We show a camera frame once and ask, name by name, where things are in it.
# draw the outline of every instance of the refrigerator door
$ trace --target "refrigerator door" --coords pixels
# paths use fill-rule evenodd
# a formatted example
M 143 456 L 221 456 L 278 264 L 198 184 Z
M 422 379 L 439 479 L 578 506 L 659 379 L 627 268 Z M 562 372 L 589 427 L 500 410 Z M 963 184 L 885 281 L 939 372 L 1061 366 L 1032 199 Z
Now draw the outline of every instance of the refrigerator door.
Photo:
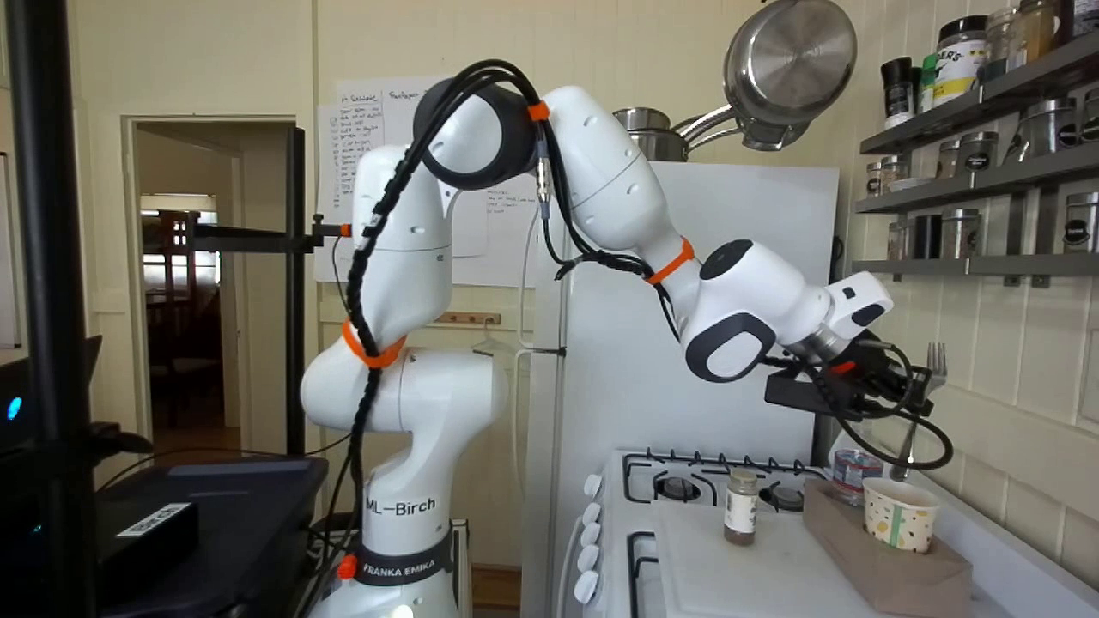
M 703 260 L 718 244 L 769 244 L 807 281 L 827 281 L 833 168 L 657 166 L 670 216 Z M 657 291 L 627 276 L 578 268 L 539 290 L 537 344 L 566 358 L 529 366 L 522 614 L 541 614 L 579 486 L 619 448 L 735 456 L 809 456 L 815 416 L 763 402 L 767 372 L 731 386 L 697 380 L 661 322 Z

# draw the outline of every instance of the doorway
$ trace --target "doorway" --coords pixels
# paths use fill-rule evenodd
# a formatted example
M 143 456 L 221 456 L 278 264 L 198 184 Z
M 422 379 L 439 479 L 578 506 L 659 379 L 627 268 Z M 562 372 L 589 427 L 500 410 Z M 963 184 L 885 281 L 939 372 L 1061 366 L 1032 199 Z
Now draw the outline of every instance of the doorway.
M 143 427 L 161 461 L 286 442 L 286 264 L 189 247 L 191 226 L 286 226 L 286 120 L 131 120 L 146 361 Z

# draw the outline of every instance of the computer monitor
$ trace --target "computer monitor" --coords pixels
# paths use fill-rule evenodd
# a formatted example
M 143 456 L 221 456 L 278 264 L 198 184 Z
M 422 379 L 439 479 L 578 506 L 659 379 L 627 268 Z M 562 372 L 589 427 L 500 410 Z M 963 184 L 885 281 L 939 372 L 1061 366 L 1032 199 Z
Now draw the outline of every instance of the computer monitor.
M 86 380 L 93 380 L 103 337 L 86 337 Z M 44 463 L 36 451 L 36 410 L 32 394 L 32 358 L 0 366 L 0 542 L 36 525 Z

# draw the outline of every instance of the stove knob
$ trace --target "stove knob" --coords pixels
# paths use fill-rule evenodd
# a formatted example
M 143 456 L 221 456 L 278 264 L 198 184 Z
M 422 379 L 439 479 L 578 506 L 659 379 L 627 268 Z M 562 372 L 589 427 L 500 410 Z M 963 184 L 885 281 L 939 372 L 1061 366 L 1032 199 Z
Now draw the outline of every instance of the stove knob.
M 584 570 L 572 589 L 578 605 L 589 605 L 593 590 L 597 590 L 597 574 Z
M 589 502 L 579 520 L 597 521 L 600 516 L 605 516 L 605 506 Z
M 578 558 L 578 570 L 593 570 L 597 568 L 597 545 L 584 545 Z
M 579 530 L 579 545 L 597 545 L 597 535 L 605 532 L 605 525 L 589 521 Z
M 584 479 L 584 494 L 588 494 L 588 498 L 597 498 L 600 488 L 605 488 L 605 479 L 600 479 L 600 473 L 588 473 L 588 479 Z

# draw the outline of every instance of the white tiled wall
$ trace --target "white tiled wall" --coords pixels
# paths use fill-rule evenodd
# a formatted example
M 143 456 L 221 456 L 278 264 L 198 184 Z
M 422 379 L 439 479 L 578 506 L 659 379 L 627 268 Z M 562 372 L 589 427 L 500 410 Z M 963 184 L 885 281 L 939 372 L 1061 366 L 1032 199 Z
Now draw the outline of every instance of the white tiled wall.
M 854 258 L 884 258 L 885 216 L 852 216 L 861 166 L 857 140 L 880 131 L 880 67 L 925 57 L 943 21 L 996 12 L 1005 0 L 842 0 L 861 43 L 849 120 L 824 123 L 816 154 L 845 168 L 849 244 Z M 1012 120 L 992 123 L 1002 140 Z M 1002 199 L 989 199 L 987 237 L 1002 237 Z M 1052 290 L 1005 290 L 1000 279 L 890 281 L 900 308 L 884 334 L 918 354 L 949 344 L 949 390 L 935 394 L 939 418 L 956 438 L 956 463 L 935 479 L 966 502 L 1019 532 L 1099 589 L 1099 306 L 1093 279 L 1054 279 Z

